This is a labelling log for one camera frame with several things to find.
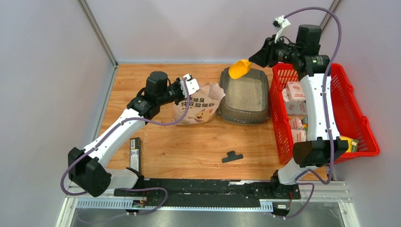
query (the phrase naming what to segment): red plastic basket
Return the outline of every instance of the red plastic basket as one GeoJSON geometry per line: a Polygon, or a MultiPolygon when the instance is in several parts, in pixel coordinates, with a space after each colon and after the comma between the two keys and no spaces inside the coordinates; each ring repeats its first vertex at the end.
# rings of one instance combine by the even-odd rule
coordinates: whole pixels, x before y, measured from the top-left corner
{"type": "MultiPolygon", "coordinates": [[[[344,153],[335,163],[356,157],[378,155],[380,150],[370,130],[369,120],[362,115],[358,107],[353,95],[354,88],[347,75],[339,64],[333,64],[331,70],[331,101],[337,128],[341,136],[359,140],[357,152],[344,153]]],[[[271,116],[281,164],[291,160],[294,144],[281,94],[288,81],[298,81],[297,72],[290,64],[280,63],[273,67],[273,82],[270,87],[271,116]]]]}

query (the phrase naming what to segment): wooden table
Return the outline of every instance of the wooden table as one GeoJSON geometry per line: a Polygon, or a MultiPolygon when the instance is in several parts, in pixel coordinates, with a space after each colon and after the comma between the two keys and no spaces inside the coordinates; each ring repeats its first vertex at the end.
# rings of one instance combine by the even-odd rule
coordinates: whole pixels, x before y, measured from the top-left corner
{"type": "MultiPolygon", "coordinates": [[[[171,80],[192,74],[199,82],[218,82],[228,64],[123,64],[120,65],[102,124],[104,132],[123,112],[137,92],[145,86],[153,71],[164,71],[171,80]]],[[[262,69],[272,81],[271,69],[262,69]]],[[[161,107],[153,119],[173,120],[173,104],[161,107]]],[[[259,125],[227,123],[217,114],[208,123],[188,126],[146,125],[133,137],[142,140],[141,164],[146,178],[243,179],[267,180],[280,169],[271,118],[259,125]],[[221,159],[235,150],[244,158],[228,163],[221,159]]],[[[108,168],[123,169],[130,165],[127,141],[113,156],[108,168]]],[[[327,179],[325,170],[317,170],[327,179]]],[[[316,180],[307,175],[304,180],[316,180]]]]}

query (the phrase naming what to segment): white robotic arm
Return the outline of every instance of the white robotic arm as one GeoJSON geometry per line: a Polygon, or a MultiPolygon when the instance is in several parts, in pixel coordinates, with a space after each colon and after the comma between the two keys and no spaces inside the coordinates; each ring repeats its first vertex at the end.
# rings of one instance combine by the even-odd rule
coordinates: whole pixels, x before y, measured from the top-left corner
{"type": "Polygon", "coordinates": [[[346,141],[340,140],[331,104],[330,74],[325,75],[330,59],[327,55],[319,55],[322,30],[315,25],[301,25],[298,28],[296,42],[285,43],[282,31],[290,25],[282,17],[276,18],[273,25],[277,34],[266,38],[263,47],[249,58],[261,67],[273,67],[279,62],[289,63],[297,71],[298,79],[306,96],[308,111],[307,141],[295,143],[293,158],[271,178],[272,191],[276,195],[286,194],[292,185],[307,173],[328,164],[331,160],[330,136],[326,127],[326,118],[330,120],[330,128],[334,142],[334,160],[348,149],[346,141]],[[322,87],[324,79],[327,93],[327,113],[323,102],[322,87]]]}
{"type": "MultiPolygon", "coordinates": [[[[140,175],[137,171],[107,169],[114,153],[130,136],[145,126],[160,111],[160,106],[180,102],[199,90],[196,79],[186,74],[167,86],[167,74],[153,72],[147,79],[146,87],[127,105],[121,116],[95,141],[82,150],[73,148],[69,155],[69,178],[96,197],[106,189],[132,188],[140,175]]],[[[157,123],[172,125],[174,123],[157,123]]]]}

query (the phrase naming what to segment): gray litter tray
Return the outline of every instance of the gray litter tray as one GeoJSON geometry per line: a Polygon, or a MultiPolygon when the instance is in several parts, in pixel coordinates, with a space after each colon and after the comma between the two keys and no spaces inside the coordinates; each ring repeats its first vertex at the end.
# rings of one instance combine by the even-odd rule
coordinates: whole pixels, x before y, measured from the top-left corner
{"type": "Polygon", "coordinates": [[[259,124],[267,121],[269,83],[261,70],[251,69],[239,79],[231,79],[228,68],[221,72],[220,87],[226,96],[221,100],[218,114],[231,123],[259,124]]]}

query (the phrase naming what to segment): gray wall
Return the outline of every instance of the gray wall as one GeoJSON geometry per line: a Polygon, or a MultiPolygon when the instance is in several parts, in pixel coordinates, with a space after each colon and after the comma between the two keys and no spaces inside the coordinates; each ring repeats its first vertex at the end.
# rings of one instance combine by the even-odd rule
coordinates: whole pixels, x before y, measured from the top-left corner
{"type": "MultiPolygon", "coordinates": [[[[260,50],[275,17],[332,0],[87,0],[117,61],[237,61],[260,50]]],[[[322,12],[292,16],[320,24],[322,12]]]]}
{"type": "MultiPolygon", "coordinates": [[[[361,111],[370,120],[381,154],[335,166],[349,187],[362,227],[400,226],[401,96],[398,0],[345,0],[337,15],[343,37],[336,62],[355,87],[361,111]]],[[[332,54],[337,27],[332,21],[323,35],[322,53],[332,54]]]]}
{"type": "Polygon", "coordinates": [[[0,226],[54,226],[113,68],[75,0],[0,3],[0,226]]]}

